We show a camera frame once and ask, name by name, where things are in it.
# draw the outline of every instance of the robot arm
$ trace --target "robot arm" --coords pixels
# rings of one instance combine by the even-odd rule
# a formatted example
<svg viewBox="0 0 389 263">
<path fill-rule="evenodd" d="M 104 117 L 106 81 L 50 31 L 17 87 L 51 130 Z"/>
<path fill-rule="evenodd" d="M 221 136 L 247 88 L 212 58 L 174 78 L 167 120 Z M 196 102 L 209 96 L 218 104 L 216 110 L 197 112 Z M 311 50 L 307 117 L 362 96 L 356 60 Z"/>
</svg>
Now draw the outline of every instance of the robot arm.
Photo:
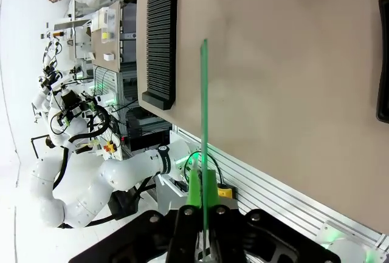
<svg viewBox="0 0 389 263">
<path fill-rule="evenodd" d="M 43 158 L 32 169 L 32 194 L 39 199 L 40 215 L 48 227 L 58 227 L 63 222 L 73 228 L 87 226 L 108 203 L 115 190 L 127 191 L 147 177 L 169 174 L 179 180 L 185 157 L 191 153 L 189 146 L 179 140 L 138 154 L 128 160 L 107 160 L 99 167 L 87 190 L 66 205 L 54 198 L 52 191 L 61 162 L 55 157 Z"/>
</svg>

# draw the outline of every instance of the bolt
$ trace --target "bolt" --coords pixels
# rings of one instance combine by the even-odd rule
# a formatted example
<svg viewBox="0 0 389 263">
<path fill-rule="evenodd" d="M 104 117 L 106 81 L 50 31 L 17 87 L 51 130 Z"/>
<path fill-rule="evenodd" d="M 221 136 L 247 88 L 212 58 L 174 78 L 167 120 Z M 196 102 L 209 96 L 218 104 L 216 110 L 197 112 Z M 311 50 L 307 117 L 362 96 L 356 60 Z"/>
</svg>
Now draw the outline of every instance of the bolt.
<svg viewBox="0 0 389 263">
<path fill-rule="evenodd" d="M 223 207 L 219 207 L 219 208 L 216 210 L 216 212 L 217 212 L 218 214 L 224 214 L 224 213 L 225 213 L 225 209 L 224 209 Z"/>
<path fill-rule="evenodd" d="M 250 218 L 251 218 L 251 220 L 252 220 L 253 222 L 258 222 L 258 221 L 261 219 L 261 216 L 260 216 L 259 213 L 254 213 L 254 214 L 251 215 Z"/>
<path fill-rule="evenodd" d="M 193 214 L 193 210 L 191 208 L 187 208 L 185 211 L 184 211 L 185 215 L 186 216 L 191 216 Z"/>
<path fill-rule="evenodd" d="M 152 223 L 155 223 L 155 222 L 157 222 L 159 220 L 159 217 L 157 217 L 157 216 L 152 216 L 151 218 L 150 218 L 150 222 L 152 222 Z"/>
</svg>

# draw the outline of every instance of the table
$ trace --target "table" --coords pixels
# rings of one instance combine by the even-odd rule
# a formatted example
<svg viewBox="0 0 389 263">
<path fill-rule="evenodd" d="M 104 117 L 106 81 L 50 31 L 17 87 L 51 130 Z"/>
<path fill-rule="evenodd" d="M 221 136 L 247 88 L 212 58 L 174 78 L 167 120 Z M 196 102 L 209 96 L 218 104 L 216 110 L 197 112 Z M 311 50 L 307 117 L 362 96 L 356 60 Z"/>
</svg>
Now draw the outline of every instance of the table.
<svg viewBox="0 0 389 263">
<path fill-rule="evenodd" d="M 92 32 L 92 50 L 95 53 L 95 59 L 92 64 L 100 67 L 104 67 L 113 72 L 120 71 L 120 37 L 119 37 L 119 25 L 120 25 L 120 1 L 113 3 L 109 8 L 115 10 L 115 31 L 117 32 L 116 39 L 107 43 L 102 43 L 102 30 L 98 29 Z M 114 61 L 104 60 L 104 53 L 113 53 L 115 55 Z"/>
<path fill-rule="evenodd" d="M 375 118 L 378 0 L 179 0 L 177 97 L 145 103 L 146 0 L 137 0 L 140 105 L 200 136 L 200 45 L 209 43 L 210 143 L 389 233 L 389 126 Z"/>
</svg>

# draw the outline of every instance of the brown tabletop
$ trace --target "brown tabletop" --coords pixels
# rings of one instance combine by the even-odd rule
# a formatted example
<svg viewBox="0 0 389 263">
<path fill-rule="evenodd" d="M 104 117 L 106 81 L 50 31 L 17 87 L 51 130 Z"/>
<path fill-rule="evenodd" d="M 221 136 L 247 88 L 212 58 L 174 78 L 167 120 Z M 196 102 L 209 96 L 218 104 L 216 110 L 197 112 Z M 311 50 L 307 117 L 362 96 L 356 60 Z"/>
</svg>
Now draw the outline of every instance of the brown tabletop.
<svg viewBox="0 0 389 263">
<path fill-rule="evenodd" d="M 102 43 L 102 30 L 92 32 L 92 50 L 95 53 L 95 60 L 92 64 L 104 67 L 114 72 L 120 71 L 120 55 L 119 55 L 119 24 L 120 24 L 120 2 L 113 3 L 109 6 L 115 10 L 115 30 L 117 32 L 116 39 L 107 43 Z M 104 53 L 113 53 L 114 61 L 104 60 Z"/>
<path fill-rule="evenodd" d="M 177 97 L 146 90 L 146 0 L 137 0 L 139 100 L 200 136 L 200 45 L 209 45 L 210 143 L 389 233 L 389 125 L 376 120 L 378 0 L 178 0 Z"/>
</svg>

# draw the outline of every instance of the green translucent blade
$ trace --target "green translucent blade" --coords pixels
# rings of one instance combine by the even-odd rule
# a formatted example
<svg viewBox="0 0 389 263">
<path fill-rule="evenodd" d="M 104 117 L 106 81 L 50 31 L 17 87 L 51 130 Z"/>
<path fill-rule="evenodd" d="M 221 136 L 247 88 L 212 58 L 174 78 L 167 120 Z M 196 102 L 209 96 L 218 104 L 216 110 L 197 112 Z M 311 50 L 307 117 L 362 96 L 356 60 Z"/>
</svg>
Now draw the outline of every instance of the green translucent blade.
<svg viewBox="0 0 389 263">
<path fill-rule="evenodd" d="M 208 226 L 208 41 L 201 46 L 201 171 L 204 210 L 203 251 L 207 249 Z"/>
</svg>

